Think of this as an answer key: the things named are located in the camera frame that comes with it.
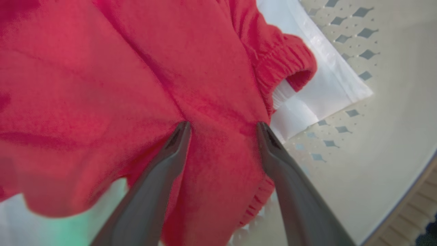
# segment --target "red sleeve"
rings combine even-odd
[[[313,53],[299,37],[283,34],[277,27],[268,25],[255,0],[217,1],[231,17],[268,108],[273,105],[273,90],[283,79],[299,91],[314,76],[317,63]]]

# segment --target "elastic cuff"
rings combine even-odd
[[[298,92],[311,80],[316,70],[316,59],[304,42],[299,37],[285,34],[284,43],[263,57],[255,67],[255,76],[269,116],[273,113],[273,90],[283,79]]]

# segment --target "laundry basket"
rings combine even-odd
[[[414,245],[437,212],[437,1],[301,4],[375,95],[284,146],[357,245]],[[0,223],[0,245],[53,245],[47,237],[88,245],[125,194],[121,179],[89,211],[56,220],[33,215],[14,196],[0,204],[0,218],[27,227]],[[228,243],[257,245],[287,245],[275,193]]]

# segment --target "white plastic bag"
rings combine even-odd
[[[266,22],[303,39],[318,70],[299,92],[282,81],[273,93],[270,127],[284,143],[312,124],[373,94],[307,15],[298,0],[257,0]]]

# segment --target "red sweatshirt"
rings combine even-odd
[[[50,217],[133,184],[183,120],[192,125],[162,238],[223,246],[274,185],[255,125],[284,78],[316,62],[255,0],[9,0],[0,6],[0,201]]]

